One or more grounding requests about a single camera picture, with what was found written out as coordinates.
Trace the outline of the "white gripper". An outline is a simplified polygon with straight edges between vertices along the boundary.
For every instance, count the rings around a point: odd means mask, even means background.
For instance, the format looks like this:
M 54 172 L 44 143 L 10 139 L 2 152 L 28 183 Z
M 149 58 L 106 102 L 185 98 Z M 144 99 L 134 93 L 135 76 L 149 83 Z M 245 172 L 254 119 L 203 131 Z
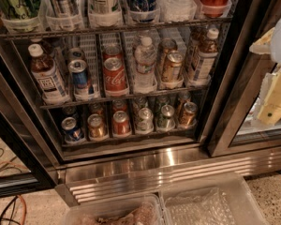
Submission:
M 249 47 L 249 51 L 255 54 L 271 52 L 272 60 L 281 65 L 281 18 L 275 28 L 271 28 Z M 265 75 L 253 117 L 264 126 L 274 126 L 281 119 L 281 69 Z

